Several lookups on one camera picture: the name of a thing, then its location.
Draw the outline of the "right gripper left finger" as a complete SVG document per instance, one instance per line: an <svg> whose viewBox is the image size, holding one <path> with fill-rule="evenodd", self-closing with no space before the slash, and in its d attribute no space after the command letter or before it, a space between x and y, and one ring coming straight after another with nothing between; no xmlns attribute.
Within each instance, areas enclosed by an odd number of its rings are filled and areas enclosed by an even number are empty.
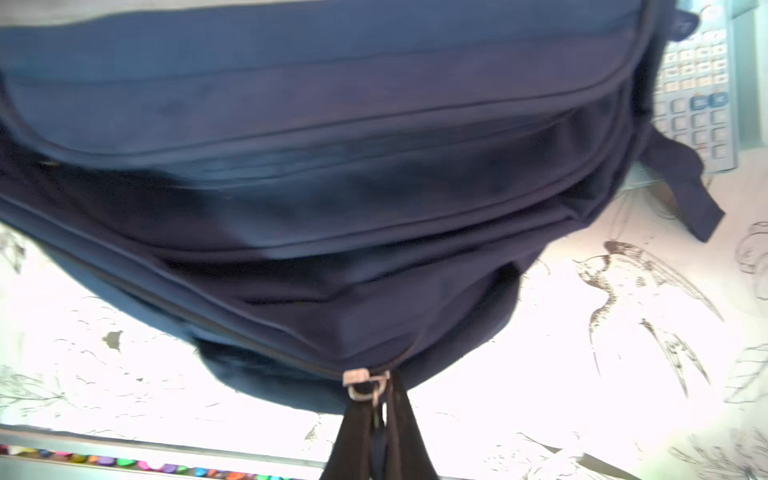
<svg viewBox="0 0 768 480"><path fill-rule="evenodd" d="M370 401L350 400L320 476L321 480L368 480L374 408Z"/></svg>

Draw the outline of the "grey scientific calculator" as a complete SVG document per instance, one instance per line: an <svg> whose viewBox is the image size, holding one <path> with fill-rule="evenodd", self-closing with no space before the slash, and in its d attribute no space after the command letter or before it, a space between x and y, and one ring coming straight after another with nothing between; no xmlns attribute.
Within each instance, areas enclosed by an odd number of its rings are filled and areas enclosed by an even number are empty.
<svg viewBox="0 0 768 480"><path fill-rule="evenodd" d="M678 1L656 79L654 124L693 148L707 173L737 167L731 3Z"/></svg>

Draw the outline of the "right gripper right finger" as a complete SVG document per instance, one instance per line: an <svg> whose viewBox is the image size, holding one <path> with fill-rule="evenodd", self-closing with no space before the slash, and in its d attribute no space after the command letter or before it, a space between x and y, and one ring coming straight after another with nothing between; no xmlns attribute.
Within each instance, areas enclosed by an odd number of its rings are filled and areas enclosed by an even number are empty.
<svg viewBox="0 0 768 480"><path fill-rule="evenodd" d="M386 390L386 480L438 480L399 374L391 374Z"/></svg>

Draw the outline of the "navy blue student backpack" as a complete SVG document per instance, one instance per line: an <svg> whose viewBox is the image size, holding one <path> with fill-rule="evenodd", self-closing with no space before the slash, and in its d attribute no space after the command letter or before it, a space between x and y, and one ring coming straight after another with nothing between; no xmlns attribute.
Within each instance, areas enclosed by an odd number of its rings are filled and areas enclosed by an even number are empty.
<svg viewBox="0 0 768 480"><path fill-rule="evenodd" d="M264 400L441 372L636 161L696 238L723 216L652 123L672 1L47 13L1 5L2 221Z"/></svg>

